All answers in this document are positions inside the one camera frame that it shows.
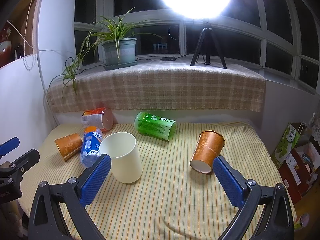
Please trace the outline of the white plastic cup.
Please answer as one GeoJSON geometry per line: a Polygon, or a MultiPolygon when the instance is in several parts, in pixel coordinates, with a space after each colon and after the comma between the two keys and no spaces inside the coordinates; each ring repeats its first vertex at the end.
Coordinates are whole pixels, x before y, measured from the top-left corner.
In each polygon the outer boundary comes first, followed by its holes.
{"type": "Polygon", "coordinates": [[[134,135],[117,132],[108,135],[100,144],[101,154],[111,158],[111,173],[123,184],[135,183],[142,175],[143,167],[134,135]]]}

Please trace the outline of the small orange paper cup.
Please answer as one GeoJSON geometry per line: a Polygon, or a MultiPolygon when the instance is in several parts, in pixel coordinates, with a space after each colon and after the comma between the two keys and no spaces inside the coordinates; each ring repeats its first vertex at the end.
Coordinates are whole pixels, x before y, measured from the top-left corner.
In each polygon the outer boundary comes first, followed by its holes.
{"type": "Polygon", "coordinates": [[[82,139],[78,133],[55,139],[55,144],[64,161],[68,161],[82,148],[82,139]]]}

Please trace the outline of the large orange paper cup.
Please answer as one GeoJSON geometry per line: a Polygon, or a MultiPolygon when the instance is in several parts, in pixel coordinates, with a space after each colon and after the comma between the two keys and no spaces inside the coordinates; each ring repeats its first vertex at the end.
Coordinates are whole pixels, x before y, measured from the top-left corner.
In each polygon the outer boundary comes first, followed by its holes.
{"type": "Polygon", "coordinates": [[[191,168],[202,174],[210,174],[213,161],[220,155],[224,146],[225,139],[220,133],[213,130],[201,132],[190,161],[191,168]]]}

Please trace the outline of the green translucent plastic cup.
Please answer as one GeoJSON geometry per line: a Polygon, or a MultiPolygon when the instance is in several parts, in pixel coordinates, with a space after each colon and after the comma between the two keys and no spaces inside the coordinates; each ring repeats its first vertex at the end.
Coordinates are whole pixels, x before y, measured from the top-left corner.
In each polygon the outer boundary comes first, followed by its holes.
{"type": "Polygon", "coordinates": [[[143,135],[170,141],[176,131],[176,121],[147,112],[140,112],[135,118],[134,127],[143,135]]]}

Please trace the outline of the red cardboard box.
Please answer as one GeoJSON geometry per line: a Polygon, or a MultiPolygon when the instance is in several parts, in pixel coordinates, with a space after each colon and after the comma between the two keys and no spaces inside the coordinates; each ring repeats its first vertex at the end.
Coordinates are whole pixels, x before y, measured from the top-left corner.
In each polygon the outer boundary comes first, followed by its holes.
{"type": "Polygon", "coordinates": [[[293,204],[306,195],[318,178],[318,150],[312,142],[294,148],[278,170],[293,204]]]}

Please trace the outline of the blue plastic bottle orange cap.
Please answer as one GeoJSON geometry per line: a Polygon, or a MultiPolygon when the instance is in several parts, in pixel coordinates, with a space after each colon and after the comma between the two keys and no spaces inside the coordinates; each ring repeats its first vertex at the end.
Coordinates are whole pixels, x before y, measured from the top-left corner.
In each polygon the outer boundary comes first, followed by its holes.
{"type": "Polygon", "coordinates": [[[82,139],[82,148],[80,152],[80,162],[84,167],[91,167],[99,159],[100,143],[103,139],[101,130],[95,126],[86,127],[82,139]]]}

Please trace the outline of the green white paper bag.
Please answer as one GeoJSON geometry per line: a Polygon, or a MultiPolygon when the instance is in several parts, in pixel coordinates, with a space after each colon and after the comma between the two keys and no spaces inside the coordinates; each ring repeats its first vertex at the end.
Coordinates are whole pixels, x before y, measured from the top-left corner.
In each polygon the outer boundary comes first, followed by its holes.
{"type": "Polygon", "coordinates": [[[289,122],[271,159],[277,168],[280,168],[287,155],[296,146],[305,127],[303,122],[289,122]]]}

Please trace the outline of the orange white snack canister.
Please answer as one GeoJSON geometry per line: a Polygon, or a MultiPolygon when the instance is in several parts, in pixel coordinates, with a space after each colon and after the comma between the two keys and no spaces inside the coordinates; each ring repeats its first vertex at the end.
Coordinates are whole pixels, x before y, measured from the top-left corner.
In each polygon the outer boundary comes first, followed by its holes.
{"type": "Polygon", "coordinates": [[[111,110],[105,107],[84,111],[81,117],[81,123],[84,127],[94,126],[101,131],[109,131],[113,126],[113,122],[111,110]]]}

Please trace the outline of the yellow striped table cloth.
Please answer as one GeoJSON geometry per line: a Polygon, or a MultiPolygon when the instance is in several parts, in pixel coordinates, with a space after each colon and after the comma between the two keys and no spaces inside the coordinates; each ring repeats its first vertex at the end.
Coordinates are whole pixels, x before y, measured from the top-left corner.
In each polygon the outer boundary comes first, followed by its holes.
{"type": "Polygon", "coordinates": [[[214,174],[193,170],[190,160],[199,135],[216,131],[225,139],[222,156],[246,179],[261,186],[281,176],[255,129],[245,122],[178,124],[170,142],[117,124],[112,133],[135,136],[143,172],[123,184],[109,174],[86,211],[106,239],[218,239],[236,215],[214,174]]]}

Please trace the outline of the spider plant in grey pot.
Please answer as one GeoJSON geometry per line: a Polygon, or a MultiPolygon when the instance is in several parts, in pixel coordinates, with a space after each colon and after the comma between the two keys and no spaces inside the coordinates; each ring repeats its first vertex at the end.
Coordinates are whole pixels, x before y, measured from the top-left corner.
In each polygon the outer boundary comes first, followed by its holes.
{"type": "Polygon", "coordinates": [[[125,46],[130,42],[136,42],[135,33],[133,29],[138,27],[141,23],[148,22],[142,20],[140,22],[126,22],[127,14],[114,18],[106,18],[100,15],[100,20],[94,23],[93,27],[84,38],[80,51],[75,57],[69,57],[70,63],[65,63],[63,72],[55,76],[50,85],[57,79],[62,80],[63,88],[71,86],[74,93],[78,92],[78,84],[76,76],[79,74],[78,70],[82,65],[85,57],[90,51],[95,52],[99,46],[102,46],[106,53],[106,59],[112,61],[108,65],[123,64],[124,60],[128,59],[125,55],[125,46]]]}

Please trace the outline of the beige plaid blanket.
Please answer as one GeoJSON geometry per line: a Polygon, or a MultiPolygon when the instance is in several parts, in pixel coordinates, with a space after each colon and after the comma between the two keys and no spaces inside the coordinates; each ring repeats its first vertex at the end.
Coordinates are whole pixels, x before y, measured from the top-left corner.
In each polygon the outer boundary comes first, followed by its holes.
{"type": "Polygon", "coordinates": [[[266,80],[238,64],[226,69],[184,62],[140,62],[115,70],[98,67],[76,78],[57,79],[47,90],[55,113],[112,110],[231,109],[260,112],[266,80]]]}

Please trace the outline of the black usb hub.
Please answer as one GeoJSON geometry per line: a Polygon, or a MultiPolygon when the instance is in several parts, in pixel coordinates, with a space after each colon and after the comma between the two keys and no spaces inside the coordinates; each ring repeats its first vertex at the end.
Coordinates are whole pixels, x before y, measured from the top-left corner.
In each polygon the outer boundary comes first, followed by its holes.
{"type": "Polygon", "coordinates": [[[164,61],[164,62],[175,61],[175,60],[176,60],[176,57],[174,57],[174,56],[167,56],[167,57],[162,57],[161,60],[164,61]]]}

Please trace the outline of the black tripod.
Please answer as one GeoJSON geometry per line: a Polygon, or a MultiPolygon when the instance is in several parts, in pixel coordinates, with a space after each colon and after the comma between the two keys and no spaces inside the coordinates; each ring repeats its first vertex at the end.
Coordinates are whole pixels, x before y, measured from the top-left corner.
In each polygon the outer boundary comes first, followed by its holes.
{"type": "Polygon", "coordinates": [[[212,25],[209,23],[208,20],[204,20],[203,22],[203,29],[200,33],[195,52],[193,54],[193,57],[191,59],[191,66],[194,66],[197,59],[199,58],[201,49],[204,49],[204,64],[210,65],[210,56],[211,56],[211,47],[214,46],[217,54],[220,58],[220,61],[222,63],[222,67],[224,69],[227,69],[227,64],[225,62],[225,58],[223,57],[222,49],[220,46],[220,43],[217,39],[217,36],[215,35],[215,32],[213,31],[212,25]]]}

